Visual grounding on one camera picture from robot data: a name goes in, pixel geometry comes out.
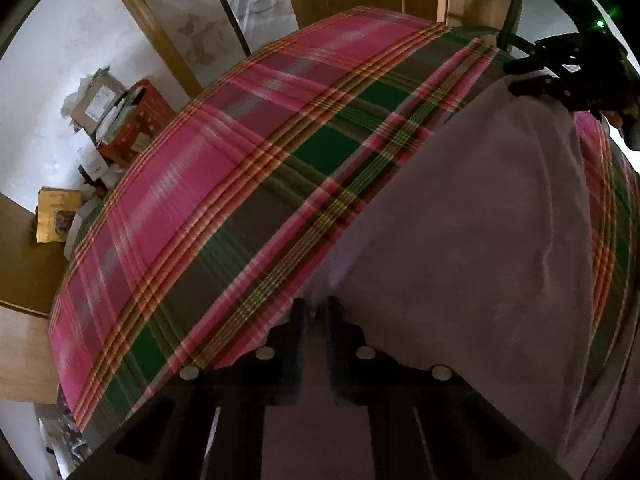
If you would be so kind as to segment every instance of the plaid fabric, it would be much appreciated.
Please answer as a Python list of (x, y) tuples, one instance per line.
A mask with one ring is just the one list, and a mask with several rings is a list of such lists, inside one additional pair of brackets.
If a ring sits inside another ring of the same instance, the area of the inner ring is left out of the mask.
[(593, 326), (583, 396), (610, 357), (638, 285), (639, 176), (600, 123), (575, 115), (590, 194)]
[(496, 55), (358, 8), (207, 89), (130, 168), (56, 297), (50, 341), (78, 426), (110, 431), (185, 365), (258, 346), (376, 191), (500, 76)]

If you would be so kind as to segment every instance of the lavender cloth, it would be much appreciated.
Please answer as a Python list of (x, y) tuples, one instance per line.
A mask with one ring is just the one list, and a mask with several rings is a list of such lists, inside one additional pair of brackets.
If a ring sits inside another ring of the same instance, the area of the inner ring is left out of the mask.
[(589, 198), (571, 115), (496, 82), (427, 140), (308, 281), (367, 341), (447, 364), (555, 456), (591, 326)]
[(602, 480), (640, 426), (640, 299), (636, 296), (607, 369), (581, 403), (559, 463), (574, 478)]

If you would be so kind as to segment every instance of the clutter pile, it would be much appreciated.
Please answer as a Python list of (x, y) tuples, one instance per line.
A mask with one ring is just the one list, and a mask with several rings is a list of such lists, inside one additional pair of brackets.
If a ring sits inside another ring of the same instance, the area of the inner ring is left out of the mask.
[(70, 118), (75, 131), (70, 143), (89, 192), (42, 188), (36, 241), (64, 242), (65, 256), (71, 259), (82, 226), (95, 217), (107, 193), (175, 112), (148, 79), (127, 90), (107, 67), (82, 79), (78, 92), (65, 99), (61, 113)]

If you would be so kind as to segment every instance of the red box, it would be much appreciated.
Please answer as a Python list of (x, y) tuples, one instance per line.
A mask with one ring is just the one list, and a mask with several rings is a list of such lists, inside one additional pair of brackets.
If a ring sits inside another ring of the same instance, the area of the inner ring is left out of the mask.
[(102, 156), (112, 160), (121, 168), (128, 168), (140, 154), (139, 151), (133, 150), (132, 146), (141, 134), (153, 139), (177, 115), (148, 79), (138, 81), (131, 89), (139, 87), (144, 87), (145, 93), (136, 109), (109, 144), (98, 146)]

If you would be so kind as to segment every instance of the black metal bracket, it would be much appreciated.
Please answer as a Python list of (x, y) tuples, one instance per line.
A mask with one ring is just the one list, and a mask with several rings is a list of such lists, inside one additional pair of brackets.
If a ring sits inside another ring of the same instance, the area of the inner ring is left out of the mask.
[(295, 300), (289, 322), (271, 329), (265, 346), (233, 366), (183, 369), (70, 478), (199, 480), (204, 474), (216, 480), (259, 480), (264, 409), (295, 404), (306, 325), (306, 304)]
[(591, 0), (553, 0), (574, 22), (578, 33), (543, 38), (533, 44), (514, 32), (522, 1), (511, 0), (497, 44), (503, 50), (513, 45), (529, 57), (505, 63), (504, 70), (507, 74), (525, 74), (548, 68), (557, 77), (539, 75), (515, 81), (509, 86), (511, 93), (546, 94), (569, 111), (588, 110), (599, 120), (601, 111), (617, 112), (622, 119), (620, 133), (625, 144), (632, 150), (640, 150), (637, 114), (640, 79), (598, 7)]
[(329, 298), (338, 401), (367, 406), (376, 480), (569, 480), (554, 460), (449, 367), (423, 371), (369, 347)]

